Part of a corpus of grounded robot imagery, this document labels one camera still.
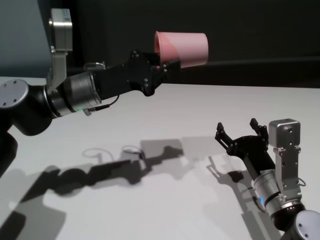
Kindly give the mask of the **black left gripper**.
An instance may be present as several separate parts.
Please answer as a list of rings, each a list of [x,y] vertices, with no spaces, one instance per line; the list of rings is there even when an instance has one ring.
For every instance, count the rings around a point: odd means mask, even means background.
[[[126,62],[96,71],[93,78],[102,100],[131,91],[140,91],[149,97],[161,84],[172,83],[178,78],[180,71],[181,63],[178,59],[160,65],[159,53],[135,49]]]

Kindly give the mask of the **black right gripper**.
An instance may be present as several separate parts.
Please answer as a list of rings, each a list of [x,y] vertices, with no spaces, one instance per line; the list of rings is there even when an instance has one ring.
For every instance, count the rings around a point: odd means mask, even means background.
[[[249,125],[257,136],[247,135],[233,140],[219,122],[215,140],[228,155],[240,158],[250,175],[261,175],[261,171],[275,169],[275,164],[268,154],[269,134],[267,126],[259,125],[255,118],[250,120]]]

